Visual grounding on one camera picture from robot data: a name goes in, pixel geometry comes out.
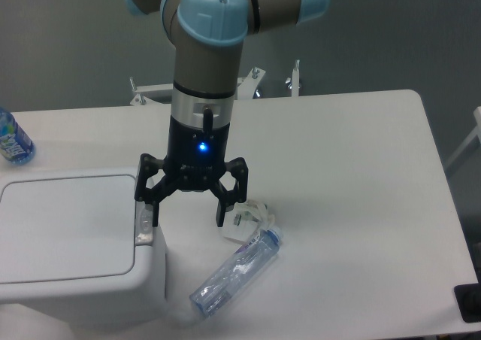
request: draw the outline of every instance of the water bottle on table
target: water bottle on table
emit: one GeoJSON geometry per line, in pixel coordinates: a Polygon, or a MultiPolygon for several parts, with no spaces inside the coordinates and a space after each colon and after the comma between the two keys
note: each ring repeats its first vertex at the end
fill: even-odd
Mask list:
{"type": "Polygon", "coordinates": [[[226,260],[189,298],[205,317],[210,317],[230,300],[279,250],[279,227],[255,235],[226,260]]]}
{"type": "Polygon", "coordinates": [[[30,137],[9,111],[0,107],[0,153],[9,162],[23,165],[35,155],[30,137]]]}

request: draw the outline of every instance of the bin lid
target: bin lid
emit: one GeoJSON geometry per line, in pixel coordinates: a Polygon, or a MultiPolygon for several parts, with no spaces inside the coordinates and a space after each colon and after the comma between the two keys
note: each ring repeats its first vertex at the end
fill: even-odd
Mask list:
{"type": "Polygon", "coordinates": [[[129,272],[134,188],[130,175],[0,179],[0,284],[129,272]]]}

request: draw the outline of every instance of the metal bracket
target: metal bracket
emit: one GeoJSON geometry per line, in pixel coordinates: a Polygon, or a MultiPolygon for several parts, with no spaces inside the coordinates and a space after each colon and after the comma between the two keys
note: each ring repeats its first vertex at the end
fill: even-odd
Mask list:
{"type": "Polygon", "coordinates": [[[481,147],[481,107],[476,108],[474,111],[474,118],[476,119],[476,127],[444,163],[444,172],[447,178],[455,174],[467,159],[481,147]]]}

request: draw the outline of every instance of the white table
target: white table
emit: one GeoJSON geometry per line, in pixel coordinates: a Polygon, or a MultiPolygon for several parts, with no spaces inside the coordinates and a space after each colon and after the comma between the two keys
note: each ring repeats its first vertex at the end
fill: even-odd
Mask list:
{"type": "MultiPolygon", "coordinates": [[[[124,166],[165,155],[170,106],[15,114],[38,146],[19,168],[124,166]]],[[[0,307],[0,338],[379,339],[467,332],[452,288],[476,282],[422,103],[410,91],[236,102],[226,159],[244,156],[249,197],[285,233],[241,296],[193,329],[157,320],[78,329],[0,307]]],[[[168,301],[187,296],[237,245],[219,235],[210,193],[161,205],[168,301]]]]}

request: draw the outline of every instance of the plastic water bottle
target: plastic water bottle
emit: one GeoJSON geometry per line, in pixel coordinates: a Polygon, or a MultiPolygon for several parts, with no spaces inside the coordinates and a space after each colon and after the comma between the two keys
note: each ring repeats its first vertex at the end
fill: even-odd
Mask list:
{"type": "Polygon", "coordinates": [[[205,317],[214,315],[277,253],[281,238],[277,226],[257,231],[189,297],[191,301],[205,317]]]}
{"type": "Polygon", "coordinates": [[[18,125],[9,111],[0,107],[0,153],[16,165],[27,163],[35,155],[30,137],[18,125]]]}

